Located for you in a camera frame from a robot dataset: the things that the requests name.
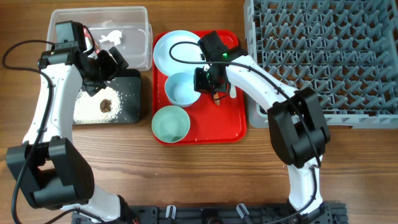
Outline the white tissue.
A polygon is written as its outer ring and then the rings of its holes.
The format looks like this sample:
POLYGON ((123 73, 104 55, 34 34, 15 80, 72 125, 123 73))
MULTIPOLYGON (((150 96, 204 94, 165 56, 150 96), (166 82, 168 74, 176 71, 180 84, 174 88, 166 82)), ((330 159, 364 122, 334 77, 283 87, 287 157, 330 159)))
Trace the white tissue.
POLYGON ((107 36, 102 35, 99 42, 100 43, 110 42, 113 43, 115 46, 117 46, 121 44, 122 38, 123 38, 123 32, 121 30, 113 30, 107 36))

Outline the light blue bowl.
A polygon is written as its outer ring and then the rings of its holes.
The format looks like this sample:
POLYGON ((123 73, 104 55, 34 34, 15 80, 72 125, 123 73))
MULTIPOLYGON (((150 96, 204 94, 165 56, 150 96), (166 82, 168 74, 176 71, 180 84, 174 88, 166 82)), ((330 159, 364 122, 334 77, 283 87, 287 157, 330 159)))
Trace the light blue bowl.
POLYGON ((186 108, 201 97, 201 93, 194 90, 193 81, 193 74, 188 72, 175 73, 166 79, 164 90, 171 104, 186 108))

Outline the brown food scrap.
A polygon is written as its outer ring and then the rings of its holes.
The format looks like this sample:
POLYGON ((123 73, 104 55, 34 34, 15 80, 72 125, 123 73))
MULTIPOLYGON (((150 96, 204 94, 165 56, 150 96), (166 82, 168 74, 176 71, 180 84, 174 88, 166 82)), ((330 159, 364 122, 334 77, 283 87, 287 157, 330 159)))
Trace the brown food scrap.
POLYGON ((109 99, 103 99, 99 105, 102 113, 108 113, 112 110, 112 102, 109 99))

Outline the white rice pile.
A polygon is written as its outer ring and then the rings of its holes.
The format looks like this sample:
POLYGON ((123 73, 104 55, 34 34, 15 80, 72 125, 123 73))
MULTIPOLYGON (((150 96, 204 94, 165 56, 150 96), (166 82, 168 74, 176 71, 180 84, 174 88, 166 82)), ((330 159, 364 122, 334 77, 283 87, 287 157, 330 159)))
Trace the white rice pile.
POLYGON ((120 112, 121 100, 118 91, 107 87, 96 95, 89 96, 87 92, 80 90, 75 102, 73 122, 75 124, 110 123, 118 117, 120 112), (109 99, 112 102, 112 110, 108 113, 100 111, 100 103, 103 99, 109 99))

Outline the red snack wrapper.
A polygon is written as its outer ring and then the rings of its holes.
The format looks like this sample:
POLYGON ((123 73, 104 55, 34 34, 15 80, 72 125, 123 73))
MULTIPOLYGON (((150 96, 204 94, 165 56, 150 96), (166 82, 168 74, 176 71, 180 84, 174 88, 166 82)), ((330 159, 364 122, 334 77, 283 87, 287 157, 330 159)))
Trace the red snack wrapper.
POLYGON ((96 41, 92 40, 88 30, 85 27, 83 28, 83 32, 85 35, 85 42, 86 42, 85 53, 88 53, 92 49, 92 47, 94 47, 93 54, 98 54, 100 51, 100 48, 98 47, 98 44, 96 43, 96 41))

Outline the mint green bowl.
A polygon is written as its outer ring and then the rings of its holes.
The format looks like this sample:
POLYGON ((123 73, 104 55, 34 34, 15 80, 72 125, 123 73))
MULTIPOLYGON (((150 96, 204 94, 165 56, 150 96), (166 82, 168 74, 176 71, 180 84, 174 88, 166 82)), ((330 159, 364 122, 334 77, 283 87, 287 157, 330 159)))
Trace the mint green bowl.
POLYGON ((165 106, 159 109, 152 118, 154 136, 165 143, 181 141, 190 131, 190 117, 178 106, 165 106))

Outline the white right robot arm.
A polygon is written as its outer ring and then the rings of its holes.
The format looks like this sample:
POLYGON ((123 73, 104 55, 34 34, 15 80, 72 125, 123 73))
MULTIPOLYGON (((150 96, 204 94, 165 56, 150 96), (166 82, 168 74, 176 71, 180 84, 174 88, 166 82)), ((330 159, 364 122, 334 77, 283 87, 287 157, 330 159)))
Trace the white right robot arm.
POLYGON ((216 93, 236 86, 254 99, 267 113, 275 153, 288 166, 294 213, 301 222, 323 215, 319 174, 330 132, 318 95, 276 79, 241 47, 228 48, 215 31, 197 44, 205 66, 195 70, 195 90, 216 93))

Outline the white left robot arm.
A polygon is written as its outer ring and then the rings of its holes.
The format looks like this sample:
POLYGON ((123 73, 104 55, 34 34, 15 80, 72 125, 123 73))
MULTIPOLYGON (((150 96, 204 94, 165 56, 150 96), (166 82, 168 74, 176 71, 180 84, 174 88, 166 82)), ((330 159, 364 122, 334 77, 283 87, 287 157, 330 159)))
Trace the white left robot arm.
POLYGON ((116 48, 98 52, 86 46, 90 35, 79 22, 59 22, 57 41, 39 58, 41 86, 32 124, 20 146, 10 147, 6 164, 32 208, 75 212, 94 223, 138 223, 120 195, 95 184, 93 171, 73 146, 72 124, 80 91, 90 96, 116 77, 140 77, 116 48))

